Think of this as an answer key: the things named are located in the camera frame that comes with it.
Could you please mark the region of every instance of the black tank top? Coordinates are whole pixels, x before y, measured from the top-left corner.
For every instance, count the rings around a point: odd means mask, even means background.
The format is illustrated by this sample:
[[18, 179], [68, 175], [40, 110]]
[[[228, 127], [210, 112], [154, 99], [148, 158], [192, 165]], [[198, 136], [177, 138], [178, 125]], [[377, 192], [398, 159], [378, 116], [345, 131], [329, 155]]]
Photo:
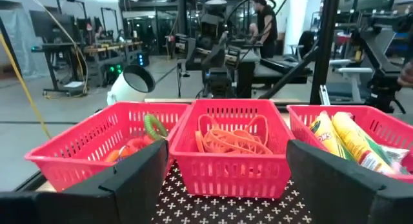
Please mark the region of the black tank top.
[[278, 38], [278, 31], [277, 31], [276, 14], [274, 13], [273, 9], [271, 9], [271, 6], [266, 5], [263, 11], [257, 13], [257, 26], [258, 26], [259, 34], [260, 35], [264, 34], [263, 31], [265, 27], [265, 17], [268, 15], [272, 16], [271, 30], [270, 30], [270, 34], [268, 35], [264, 43], [273, 43]]

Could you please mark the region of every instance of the rubber band pile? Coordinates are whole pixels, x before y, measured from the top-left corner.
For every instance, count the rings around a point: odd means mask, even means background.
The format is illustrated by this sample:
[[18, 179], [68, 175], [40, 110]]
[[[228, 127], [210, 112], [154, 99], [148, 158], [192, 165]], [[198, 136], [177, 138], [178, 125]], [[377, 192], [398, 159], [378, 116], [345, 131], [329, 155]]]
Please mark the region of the rubber band pile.
[[[253, 136], [250, 134], [255, 125], [265, 125], [264, 136]], [[209, 124], [210, 129], [203, 136], [201, 125]], [[227, 131], [219, 127], [217, 121], [208, 114], [198, 118], [198, 131], [195, 131], [196, 145], [198, 151], [208, 153], [225, 154], [273, 154], [267, 148], [268, 143], [268, 121], [262, 115], [255, 116], [243, 130]]]
[[119, 162], [128, 156], [136, 153], [142, 147], [151, 145], [154, 141], [166, 138], [168, 131], [155, 116], [147, 114], [143, 118], [145, 127], [145, 135], [142, 137], [135, 137], [128, 141], [128, 143], [119, 150], [114, 150], [106, 157], [106, 162]]

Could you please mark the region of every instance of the concrete floor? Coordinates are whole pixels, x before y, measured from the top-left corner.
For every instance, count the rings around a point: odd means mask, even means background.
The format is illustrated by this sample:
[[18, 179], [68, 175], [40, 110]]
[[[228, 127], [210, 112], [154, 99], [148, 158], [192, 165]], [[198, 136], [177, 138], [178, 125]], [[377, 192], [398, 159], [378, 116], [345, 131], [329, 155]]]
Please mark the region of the concrete floor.
[[[167, 61], [165, 56], [154, 56], [150, 59], [149, 71], [157, 81], [176, 65], [174, 60]], [[191, 72], [190, 78], [182, 81], [182, 98], [194, 98], [201, 90], [201, 74]], [[341, 81], [337, 75], [329, 74], [328, 81]], [[106, 106], [106, 92], [108, 88], [95, 88], [87, 97], [45, 99], [42, 96], [43, 88], [50, 87], [50, 78], [44, 77], [27, 81], [41, 115], [45, 121], [81, 121], [92, 115], [98, 108]], [[298, 99], [308, 101], [311, 83], [306, 85], [287, 85], [277, 95], [278, 98]], [[412, 110], [412, 90], [403, 90], [400, 101], [407, 110]], [[147, 98], [177, 98], [176, 71], [167, 74], [156, 86], [156, 89], [146, 96]], [[16, 79], [0, 80], [0, 121], [37, 121], [29, 102]], [[55, 136], [71, 127], [71, 125], [48, 125], [51, 135]], [[40, 125], [12, 125], [0, 124], [0, 175], [4, 179], [0, 183], [0, 191], [13, 190], [24, 180], [34, 174], [38, 168], [31, 162], [25, 161], [23, 156], [35, 147], [43, 144], [47, 137]]]

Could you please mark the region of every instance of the basket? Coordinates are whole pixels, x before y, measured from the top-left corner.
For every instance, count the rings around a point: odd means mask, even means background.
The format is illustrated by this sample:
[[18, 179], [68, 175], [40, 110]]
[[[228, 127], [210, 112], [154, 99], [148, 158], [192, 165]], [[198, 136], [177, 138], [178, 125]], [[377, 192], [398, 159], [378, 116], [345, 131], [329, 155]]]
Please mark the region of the basket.
[[[33, 149], [25, 159], [34, 162], [60, 192], [114, 165], [104, 161], [106, 156], [132, 137], [145, 133], [146, 114], [155, 115], [164, 124], [169, 132], [167, 140], [172, 143], [188, 107], [170, 103], [116, 103]], [[165, 175], [172, 163], [170, 158]]]
[[[198, 117], [212, 116], [223, 130], [244, 129], [256, 115], [268, 119], [267, 147], [274, 155], [215, 154], [199, 152], [195, 131]], [[208, 130], [210, 126], [200, 126]], [[250, 133], [259, 135], [263, 127], [254, 125]], [[290, 178], [285, 151], [293, 139], [281, 114], [269, 100], [198, 99], [185, 116], [171, 145], [189, 194], [279, 198]]]
[[[324, 145], [318, 141], [308, 126], [326, 111], [329, 116], [337, 112], [348, 112], [353, 115], [353, 120], [377, 143], [396, 148], [410, 149], [410, 153], [401, 164], [413, 173], [413, 127], [404, 122], [383, 113], [382, 111], [368, 106], [318, 106], [318, 105], [289, 105], [290, 127], [295, 137], [327, 151]], [[413, 176], [388, 175], [392, 178], [413, 183]]]

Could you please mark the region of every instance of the black and white patterned surface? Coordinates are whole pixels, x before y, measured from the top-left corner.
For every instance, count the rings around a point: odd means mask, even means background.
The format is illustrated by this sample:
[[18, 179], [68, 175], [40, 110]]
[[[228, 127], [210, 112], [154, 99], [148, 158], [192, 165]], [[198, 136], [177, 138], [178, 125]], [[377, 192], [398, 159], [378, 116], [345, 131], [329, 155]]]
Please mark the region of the black and white patterned surface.
[[290, 180], [280, 199], [189, 195], [174, 163], [163, 182], [152, 223], [311, 223], [311, 214]]

